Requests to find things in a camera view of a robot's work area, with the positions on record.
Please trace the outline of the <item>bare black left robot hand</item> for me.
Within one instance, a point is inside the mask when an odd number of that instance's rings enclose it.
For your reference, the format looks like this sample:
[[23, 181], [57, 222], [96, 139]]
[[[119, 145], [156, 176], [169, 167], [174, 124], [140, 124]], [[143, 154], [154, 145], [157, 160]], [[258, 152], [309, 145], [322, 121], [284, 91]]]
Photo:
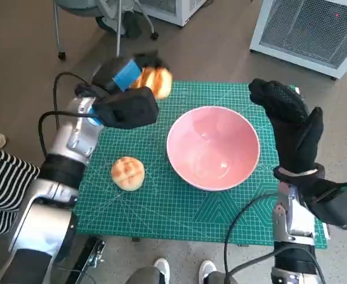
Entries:
[[95, 71], [91, 84], [109, 93], [127, 90], [147, 67], [164, 67], [168, 65], [158, 56], [157, 51], [136, 53], [132, 56], [112, 57]]

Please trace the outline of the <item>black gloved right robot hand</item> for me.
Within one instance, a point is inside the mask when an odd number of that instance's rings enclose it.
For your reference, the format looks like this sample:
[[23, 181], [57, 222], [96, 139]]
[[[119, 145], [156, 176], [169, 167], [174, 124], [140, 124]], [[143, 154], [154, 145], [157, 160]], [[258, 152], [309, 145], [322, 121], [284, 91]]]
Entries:
[[323, 111], [308, 111], [301, 96], [277, 81], [254, 79], [250, 100], [264, 108], [274, 130], [279, 166], [293, 174], [316, 169], [318, 144], [323, 133]]

